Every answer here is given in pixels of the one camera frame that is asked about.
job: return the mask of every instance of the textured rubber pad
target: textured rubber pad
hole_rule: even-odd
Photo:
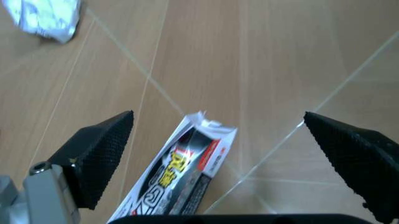
[[[399,145],[383,134],[312,112],[305,124],[336,172],[382,223],[399,216]]]
[[[130,131],[133,112],[126,111],[76,132],[48,161],[63,167],[79,208],[94,209],[117,168]]]

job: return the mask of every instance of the wooden floor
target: wooden floor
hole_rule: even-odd
[[[65,45],[0,11],[0,173],[21,186],[79,128],[134,131],[104,223],[184,114],[239,127],[198,213],[344,213],[376,222],[302,124],[317,111],[399,141],[397,0],[87,0]]]

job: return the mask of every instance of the crumpled aluminum foil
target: crumpled aluminum foil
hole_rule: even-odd
[[[68,42],[79,22],[80,0],[2,0],[16,26],[31,34]]]

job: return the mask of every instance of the red label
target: red label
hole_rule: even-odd
[[[204,170],[205,166],[207,165],[209,158],[211,158],[212,154],[214,153],[216,147],[218,146],[220,139],[213,140],[211,144],[209,144],[208,148],[205,150],[204,154],[201,157],[201,160],[198,163],[197,168],[201,171]]]

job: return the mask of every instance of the floor tile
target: floor tile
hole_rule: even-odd
[[[15,64],[7,73],[0,72],[0,170],[10,175],[17,186],[21,186],[27,175],[91,23],[92,19],[85,17],[79,34],[66,45],[49,48],[20,65]],[[22,44],[18,38],[8,41],[13,45]],[[15,56],[12,61],[21,57]]]
[[[242,172],[248,172],[346,77],[322,1],[241,3]]]
[[[82,127],[125,110],[133,110],[137,118],[145,81],[145,75],[95,23],[34,161],[47,159]],[[129,150],[130,142],[95,212],[82,210],[83,222],[105,223],[116,209]]]
[[[149,82],[144,95],[136,135],[128,162],[123,196],[130,191],[179,125],[182,115]]]
[[[399,35],[386,49],[377,55],[355,81],[397,82],[399,81]]]
[[[318,112],[351,125],[380,131],[399,142],[399,39],[362,69]]]
[[[225,198],[209,210],[211,215],[240,215],[274,213],[256,194],[256,186],[252,182],[240,183]]]
[[[87,6],[150,72],[167,4],[166,0],[101,0]]]
[[[364,200],[341,185],[254,181],[257,193],[277,213],[348,214],[377,223]]]
[[[152,77],[185,113],[237,125],[237,1],[172,0]]]
[[[260,164],[250,177],[345,185],[305,125]]]
[[[396,0],[325,0],[349,73],[399,30]]]

